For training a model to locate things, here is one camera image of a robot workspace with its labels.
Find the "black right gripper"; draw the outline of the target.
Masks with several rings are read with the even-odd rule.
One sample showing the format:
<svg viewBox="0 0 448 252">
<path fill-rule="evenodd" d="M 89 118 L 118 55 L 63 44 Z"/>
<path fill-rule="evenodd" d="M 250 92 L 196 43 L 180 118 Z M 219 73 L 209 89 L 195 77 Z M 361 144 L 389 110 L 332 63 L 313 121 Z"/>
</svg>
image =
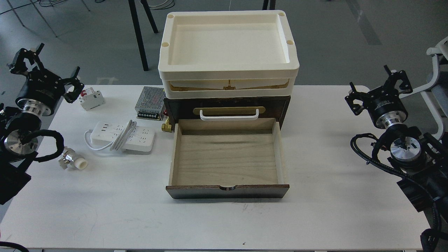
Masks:
<svg viewBox="0 0 448 252">
<path fill-rule="evenodd" d="M 399 95 L 413 92 L 405 70 L 390 70 L 387 65 L 384 65 L 384 69 L 388 74 L 384 87 L 365 93 L 357 91 L 355 85 L 350 82 L 351 90 L 345 97 L 345 101 L 355 116 L 366 109 L 374 125 L 383 125 L 385 119 L 382 119 L 382 116 L 385 114 L 398 116 L 400 122 L 404 122 L 408 118 L 408 111 L 399 99 Z"/>
</svg>

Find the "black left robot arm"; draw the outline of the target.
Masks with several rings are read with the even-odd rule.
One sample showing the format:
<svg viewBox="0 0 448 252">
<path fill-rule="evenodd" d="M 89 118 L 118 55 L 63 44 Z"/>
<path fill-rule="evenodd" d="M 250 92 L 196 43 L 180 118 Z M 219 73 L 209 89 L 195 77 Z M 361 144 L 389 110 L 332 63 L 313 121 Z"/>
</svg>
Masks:
<svg viewBox="0 0 448 252">
<path fill-rule="evenodd" d="M 39 58 L 43 47 L 41 43 L 36 50 L 21 48 L 8 65 L 12 74 L 25 76 L 26 81 L 16 98 L 16 107 L 1 104 L 1 204 L 11 200 L 31 180 L 27 169 L 32 162 L 53 160 L 63 153 L 63 136 L 57 131 L 42 129 L 41 117 L 53 115 L 61 98 L 68 103 L 75 102 L 84 89 L 77 77 L 80 67 L 69 78 L 61 78 L 44 67 Z M 56 151 L 38 156 L 39 136 L 52 137 Z"/>
</svg>

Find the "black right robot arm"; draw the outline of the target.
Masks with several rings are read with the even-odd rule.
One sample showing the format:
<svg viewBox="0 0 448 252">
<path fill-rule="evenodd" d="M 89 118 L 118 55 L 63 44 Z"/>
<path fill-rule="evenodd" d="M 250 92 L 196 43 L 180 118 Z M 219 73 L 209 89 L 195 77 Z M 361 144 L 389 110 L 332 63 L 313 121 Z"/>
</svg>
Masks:
<svg viewBox="0 0 448 252">
<path fill-rule="evenodd" d="M 399 95 L 413 91 L 405 71 L 384 66 L 388 78 L 384 85 L 369 92 L 359 92 L 353 83 L 345 97 L 354 115 L 366 110 L 380 137 L 372 133 L 352 137 L 350 147 L 367 164 L 401 178 L 401 188 L 418 211 L 432 210 L 433 225 L 421 233 L 424 252 L 433 252 L 439 240 L 447 240 L 441 221 L 447 220 L 447 148 L 429 133 L 416 126 L 406 126 L 408 112 Z"/>
</svg>

